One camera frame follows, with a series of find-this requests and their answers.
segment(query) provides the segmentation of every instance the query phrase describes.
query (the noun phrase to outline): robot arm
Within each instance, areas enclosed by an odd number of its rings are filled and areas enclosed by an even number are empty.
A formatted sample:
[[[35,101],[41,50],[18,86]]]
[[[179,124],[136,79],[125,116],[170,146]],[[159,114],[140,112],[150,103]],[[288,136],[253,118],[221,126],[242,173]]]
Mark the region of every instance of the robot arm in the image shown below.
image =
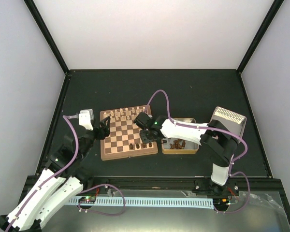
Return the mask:
[[[141,112],[134,123],[142,129],[140,137],[143,143],[150,143],[163,138],[178,138],[208,146],[211,151],[208,158],[213,163],[211,179],[217,185],[225,185],[229,177],[230,160],[237,149],[238,141],[222,132],[204,129],[211,127],[228,131],[218,120],[203,124],[178,122],[174,119],[173,121],[166,116],[159,116],[154,119],[152,116]]]
[[[79,118],[79,124],[86,128],[85,135],[78,138],[76,159],[59,176],[52,177],[41,186],[41,183],[65,167],[74,156],[75,141],[65,136],[64,144],[51,154],[40,178],[24,200],[11,213],[0,216],[0,228],[3,231],[12,223],[8,232],[41,232],[49,219],[90,181],[93,174],[83,168],[83,164],[87,161],[94,141],[109,136],[110,117],[102,120],[99,127],[94,127],[92,110],[83,110],[71,118]]]

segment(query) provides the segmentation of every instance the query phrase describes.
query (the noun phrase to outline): chessboard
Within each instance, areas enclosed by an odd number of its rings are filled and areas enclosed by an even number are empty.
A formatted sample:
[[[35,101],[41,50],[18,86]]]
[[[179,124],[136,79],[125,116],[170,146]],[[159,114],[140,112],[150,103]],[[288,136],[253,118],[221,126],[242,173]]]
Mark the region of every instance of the chessboard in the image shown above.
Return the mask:
[[[143,144],[140,128],[133,123],[145,105],[100,112],[100,120],[110,116],[111,133],[101,140],[101,159],[114,160],[133,156],[144,156],[158,153],[157,143]]]

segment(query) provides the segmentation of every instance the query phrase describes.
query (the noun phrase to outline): black tabletop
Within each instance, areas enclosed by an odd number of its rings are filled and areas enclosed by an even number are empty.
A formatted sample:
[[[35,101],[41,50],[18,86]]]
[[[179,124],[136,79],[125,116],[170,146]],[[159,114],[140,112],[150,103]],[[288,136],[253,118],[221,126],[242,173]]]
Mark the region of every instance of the black tabletop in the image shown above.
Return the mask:
[[[267,176],[264,154],[235,70],[91,70],[72,71],[72,77],[61,109],[62,115],[75,115],[92,108],[99,120],[100,111],[147,104],[151,95],[163,89],[170,99],[172,117],[191,117],[207,123],[217,106],[247,117],[243,139],[248,153],[233,166],[232,172],[248,176]],[[166,115],[166,100],[159,93],[151,103],[153,116]],[[63,136],[72,133],[59,117],[50,152],[60,146]],[[71,120],[81,136],[85,129]],[[236,155],[243,151],[240,145]],[[165,155],[161,145],[155,155],[102,161],[100,142],[96,141],[86,163],[95,176],[210,176],[212,164],[202,148],[195,155]]]

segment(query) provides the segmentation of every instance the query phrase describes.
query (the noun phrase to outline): white wall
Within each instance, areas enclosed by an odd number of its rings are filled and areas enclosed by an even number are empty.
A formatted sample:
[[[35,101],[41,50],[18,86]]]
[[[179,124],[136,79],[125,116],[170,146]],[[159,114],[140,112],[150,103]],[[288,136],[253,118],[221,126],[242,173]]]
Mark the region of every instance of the white wall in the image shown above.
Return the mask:
[[[35,0],[70,69],[236,69],[273,0]]]
[[[23,0],[0,0],[0,215],[34,174],[64,73]]]
[[[290,0],[284,1],[243,72],[273,175],[290,202]]]

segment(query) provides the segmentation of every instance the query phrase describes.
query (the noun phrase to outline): black metal frame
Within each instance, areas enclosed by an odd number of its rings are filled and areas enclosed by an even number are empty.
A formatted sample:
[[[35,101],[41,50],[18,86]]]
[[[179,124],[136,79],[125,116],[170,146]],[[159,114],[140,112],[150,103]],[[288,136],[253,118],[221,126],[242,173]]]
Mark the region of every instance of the black metal frame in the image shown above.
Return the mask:
[[[21,193],[21,202],[27,193],[32,189],[38,175],[28,176],[23,191]],[[132,190],[192,190],[196,189],[202,182],[207,183],[209,178],[148,178],[148,177],[96,177],[95,184],[112,184],[120,189]],[[285,209],[288,222],[290,225],[290,205],[284,191],[281,180],[272,178],[248,178],[251,191],[261,192],[278,192]],[[230,186],[237,185],[239,191],[247,191],[247,183],[244,178],[233,177],[229,178],[228,184]],[[106,193],[106,188],[101,188],[101,193]],[[86,195],[95,194],[95,192],[88,192]],[[217,196],[208,195],[208,197],[216,198]]]
[[[50,48],[52,49],[56,59],[58,60],[60,66],[63,70],[63,72],[65,74],[68,74],[68,72],[70,70],[68,69],[68,66],[66,65],[55,41],[53,40],[52,35],[50,34],[46,24],[44,23],[44,20],[40,14],[38,8],[36,7],[34,1],[33,0],[24,0],[24,2],[26,3],[28,9],[30,10],[37,25],[39,26],[39,28],[40,28],[42,34],[44,35],[47,43],[49,44]],[[237,72],[239,74],[241,74],[243,72],[244,68],[248,64],[250,58],[252,57],[254,51],[256,50],[258,44],[260,43],[262,37],[264,36],[265,32],[267,31],[268,27],[270,26],[272,20],[274,19],[276,13],[278,12],[278,10],[283,2],[284,2],[284,0],[274,0],[272,6],[270,7],[268,13],[265,16],[263,22],[261,23],[261,26],[259,27],[255,37],[253,38],[248,50],[246,51],[240,65],[237,68]]]
[[[284,0],[274,0],[270,10],[266,14],[261,26],[259,27],[257,34],[253,38],[246,54],[244,55],[244,58],[242,59],[240,65],[237,68],[237,72],[239,74],[241,74],[243,72],[244,68],[248,64],[250,58],[252,57],[253,53],[255,52],[255,50],[256,50],[258,44],[260,43],[263,35],[265,34],[266,30],[270,26],[272,20],[274,19],[276,13],[278,12],[278,10],[283,2],[284,2]]]
[[[269,9],[265,19],[263,20],[257,34],[255,35],[250,47],[248,48],[243,60],[241,61],[239,67],[237,68],[237,73],[238,73],[238,78],[240,78],[241,84],[242,84],[242,89],[246,98],[246,101],[249,106],[250,114],[253,118],[253,124],[254,127],[257,128],[256,122],[253,117],[253,113],[247,98],[247,93],[244,88],[244,84],[241,78],[241,73],[243,72],[245,66],[248,64],[250,58],[252,57],[254,51],[256,50],[259,42],[261,41],[263,35],[265,34],[266,30],[268,29],[269,25],[271,24],[273,18],[275,17],[277,11],[279,10],[280,6],[282,5],[284,0],[274,0],[271,8]],[[28,9],[30,10],[33,18],[35,19],[37,25],[39,26],[42,34],[44,35],[47,43],[49,44],[51,50],[53,51],[56,59],[58,60],[62,70],[66,74],[65,80],[60,92],[60,96],[55,108],[55,112],[53,115],[53,119],[47,134],[47,138],[42,150],[42,154],[40,157],[40,161],[38,164],[38,168],[36,170],[36,175],[35,176],[28,176],[24,189],[21,194],[20,200],[24,199],[28,191],[33,187],[35,182],[37,181],[39,174],[44,168],[44,165],[48,159],[48,152],[50,150],[52,138],[55,132],[55,128],[58,122],[59,114],[66,96],[66,92],[70,83],[70,70],[67,67],[58,47],[56,46],[55,41],[53,40],[46,24],[44,23],[44,20],[42,19],[42,16],[40,15],[35,3],[33,0],[24,0],[26,3]],[[260,135],[257,134],[258,139],[260,144],[261,138]],[[282,183],[279,179],[272,179],[272,172],[265,154],[265,151],[263,149],[263,158],[265,160],[264,166],[267,169],[269,176],[265,178],[249,178],[250,186],[252,191],[278,191],[281,197],[281,200],[283,202],[283,206],[285,208],[285,212],[288,217],[288,221],[290,224],[290,205],[286,196],[286,193],[284,191],[284,188],[282,186]],[[207,178],[110,178],[110,177],[96,177],[95,182],[96,183],[111,183],[115,186],[118,186],[119,188],[122,189],[152,189],[153,187],[156,187],[156,189],[164,190],[164,189],[180,189],[180,190],[193,190],[195,189],[196,183],[201,183],[201,182],[207,182]],[[246,190],[247,189],[247,184],[244,178],[232,178],[230,180],[236,181],[237,186],[241,190]]]
[[[38,8],[36,7],[35,3],[33,0],[24,0],[24,2],[26,3],[28,9],[30,10],[34,20],[36,21],[37,25],[39,26],[43,36],[45,37],[50,49],[52,49],[56,59],[58,60],[58,63],[60,64],[63,72],[65,74],[67,74],[69,72],[69,68],[66,65],[55,41],[53,40],[52,35],[50,34],[46,24],[44,23],[44,20],[42,18],[42,16],[40,15],[40,12],[38,10]]]

